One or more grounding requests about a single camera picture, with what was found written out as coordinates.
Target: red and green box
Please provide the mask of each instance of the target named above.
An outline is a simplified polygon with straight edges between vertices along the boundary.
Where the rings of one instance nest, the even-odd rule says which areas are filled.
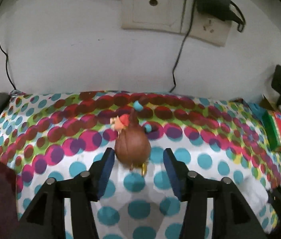
[[[271,151],[281,151],[281,114],[267,111],[263,117],[264,128],[267,133]]]

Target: polka dot tablecloth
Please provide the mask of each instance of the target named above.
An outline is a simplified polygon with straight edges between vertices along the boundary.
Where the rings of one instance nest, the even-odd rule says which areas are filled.
[[[19,217],[48,177],[73,178],[101,159],[107,147],[114,148],[117,132],[110,118],[130,112],[141,96],[150,102],[138,113],[140,124],[158,127],[148,134],[148,172],[143,178],[140,170],[130,172],[115,161],[104,196],[92,203],[100,238],[178,238],[186,203],[173,195],[163,165],[165,148],[206,178],[228,176],[239,184],[251,176],[267,189],[281,183],[281,155],[270,152],[264,128],[243,104],[103,91],[20,95],[0,116],[0,161],[18,175]],[[207,211],[205,238],[211,238],[212,200]],[[72,239],[67,199],[64,215],[66,237]],[[278,221],[269,204],[257,217],[267,232]]]

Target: white tissue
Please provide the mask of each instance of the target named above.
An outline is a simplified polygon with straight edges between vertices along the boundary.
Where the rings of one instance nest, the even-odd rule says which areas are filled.
[[[242,183],[237,185],[241,194],[245,197],[251,209],[258,215],[261,209],[268,202],[268,193],[260,181],[253,177],[247,177]]]

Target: white wall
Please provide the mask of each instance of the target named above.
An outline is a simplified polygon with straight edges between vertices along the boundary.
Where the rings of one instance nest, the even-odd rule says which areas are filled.
[[[256,100],[281,64],[279,0],[233,0],[244,33],[227,45],[188,38],[176,71],[176,93]],[[168,91],[183,36],[120,28],[120,0],[4,0],[0,41],[19,90],[56,93],[99,89]],[[12,89],[0,51],[0,91]]]

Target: metal screw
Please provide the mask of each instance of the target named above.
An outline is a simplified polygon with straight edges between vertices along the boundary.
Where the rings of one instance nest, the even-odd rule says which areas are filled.
[[[232,182],[232,180],[229,178],[229,177],[224,177],[222,178],[222,181],[225,183],[225,184],[229,184]]]
[[[54,178],[48,178],[48,179],[46,180],[46,183],[49,184],[49,185],[53,184],[54,182],[55,182],[55,179],[54,179]]]
[[[86,178],[89,176],[89,174],[90,174],[89,171],[82,171],[80,175],[81,177]]]
[[[190,177],[190,178],[196,178],[197,175],[198,175],[198,173],[195,172],[195,171],[189,171],[189,172],[187,173],[187,175],[188,175],[188,177]]]

